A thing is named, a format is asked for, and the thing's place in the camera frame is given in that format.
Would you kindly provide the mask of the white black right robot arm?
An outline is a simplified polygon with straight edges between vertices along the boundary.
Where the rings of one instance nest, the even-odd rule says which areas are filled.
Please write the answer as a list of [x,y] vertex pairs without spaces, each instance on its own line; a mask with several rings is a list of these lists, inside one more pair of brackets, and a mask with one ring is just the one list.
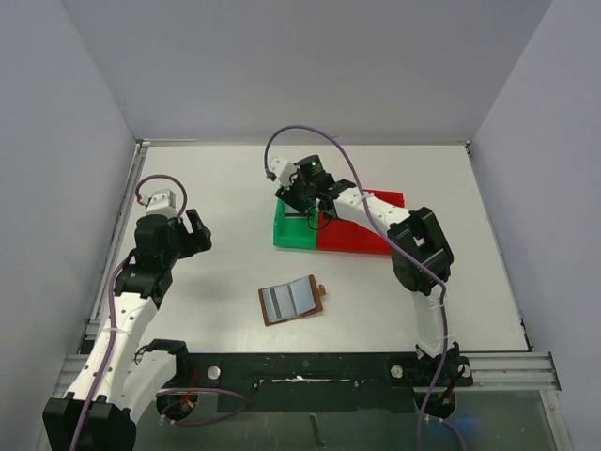
[[451,347],[446,312],[454,254],[435,213],[428,208],[409,210],[381,200],[365,190],[357,171],[353,180],[335,179],[317,155],[295,163],[283,157],[266,160],[268,177],[280,183],[276,196],[298,212],[318,209],[333,219],[361,226],[378,234],[391,249],[393,273],[412,293],[420,359],[443,372]]

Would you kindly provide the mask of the silver card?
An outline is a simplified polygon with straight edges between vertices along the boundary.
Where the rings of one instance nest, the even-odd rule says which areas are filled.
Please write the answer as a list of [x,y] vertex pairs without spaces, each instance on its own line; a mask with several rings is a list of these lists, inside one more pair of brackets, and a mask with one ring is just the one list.
[[308,214],[303,214],[303,213],[293,213],[293,212],[285,212],[284,213],[284,217],[285,218],[307,218]]

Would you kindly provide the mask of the brown leather card holder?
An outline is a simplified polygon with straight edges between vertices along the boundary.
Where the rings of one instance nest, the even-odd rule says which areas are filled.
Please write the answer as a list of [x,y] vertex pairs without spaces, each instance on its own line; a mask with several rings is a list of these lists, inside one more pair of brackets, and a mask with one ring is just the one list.
[[327,291],[313,274],[258,290],[264,324],[272,326],[300,319],[323,310]]

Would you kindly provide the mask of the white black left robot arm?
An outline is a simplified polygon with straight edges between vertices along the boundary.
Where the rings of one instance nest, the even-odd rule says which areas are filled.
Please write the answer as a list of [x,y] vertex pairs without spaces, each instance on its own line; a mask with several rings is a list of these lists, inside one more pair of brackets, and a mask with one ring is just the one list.
[[173,283],[172,270],[179,260],[210,250],[210,229],[194,209],[185,217],[146,214],[136,222],[134,242],[110,278],[108,315],[84,367],[43,410],[53,450],[133,449],[139,418],[156,393],[191,372],[179,340],[153,340],[151,348],[165,357],[138,369],[133,364]]

